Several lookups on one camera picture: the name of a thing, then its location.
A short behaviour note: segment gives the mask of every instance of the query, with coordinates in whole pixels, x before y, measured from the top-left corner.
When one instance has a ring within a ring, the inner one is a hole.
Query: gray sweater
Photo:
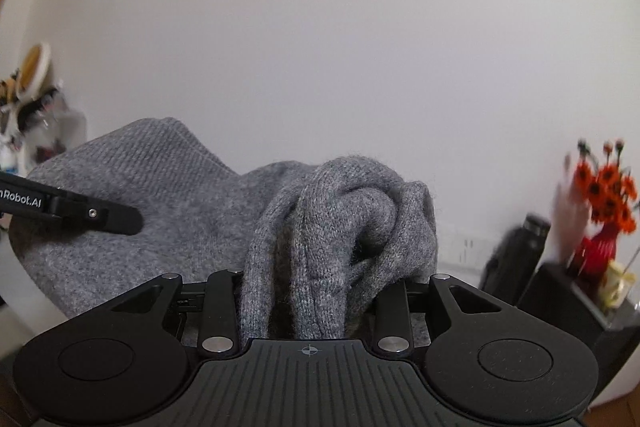
[[[185,282],[243,269],[242,339],[352,335],[382,288],[436,266],[420,182],[359,156],[238,175],[179,121],[139,120],[36,168],[30,179],[137,207],[134,236],[15,217],[16,255],[68,316],[165,272]],[[424,328],[415,331],[417,345]]]

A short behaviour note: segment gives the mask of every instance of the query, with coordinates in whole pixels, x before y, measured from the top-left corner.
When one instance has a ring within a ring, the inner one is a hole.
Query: red vase
[[[569,272],[591,285],[598,285],[609,261],[616,258],[619,227],[605,223],[591,239],[584,237],[576,248]]]

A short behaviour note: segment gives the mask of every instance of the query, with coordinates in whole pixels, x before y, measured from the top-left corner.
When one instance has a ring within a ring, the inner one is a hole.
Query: orange flower
[[[606,191],[602,185],[600,185],[595,180],[589,183],[589,186],[586,190],[586,198],[589,200],[589,203],[593,208],[600,209],[600,207],[604,203],[605,196]]]
[[[620,198],[606,194],[602,202],[602,217],[604,221],[615,221],[620,213],[622,202]]]
[[[631,215],[631,210],[625,204],[618,213],[618,226],[624,233],[632,233],[636,230],[636,220]]]
[[[622,178],[622,191],[629,197],[631,201],[638,199],[638,190],[636,190],[636,182],[631,176]]]
[[[574,184],[580,188],[582,195],[586,198],[587,188],[593,181],[593,174],[591,173],[591,167],[586,161],[581,161],[575,168],[574,172]]]
[[[618,167],[613,164],[601,167],[600,172],[598,172],[598,181],[605,187],[610,187],[618,183],[620,181],[620,171],[618,171]]]

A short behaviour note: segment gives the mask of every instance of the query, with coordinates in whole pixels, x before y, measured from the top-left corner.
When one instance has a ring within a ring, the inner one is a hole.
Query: ribbed rubber pad
[[[238,359],[204,363],[182,396],[131,425],[484,427],[440,404],[413,365],[378,359],[360,341],[253,341]]]

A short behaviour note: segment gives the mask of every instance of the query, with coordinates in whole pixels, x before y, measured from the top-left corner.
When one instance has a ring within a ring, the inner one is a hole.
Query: black water bottle
[[[480,289],[515,306],[545,250],[551,225],[527,214],[521,227],[510,230],[484,267]]]

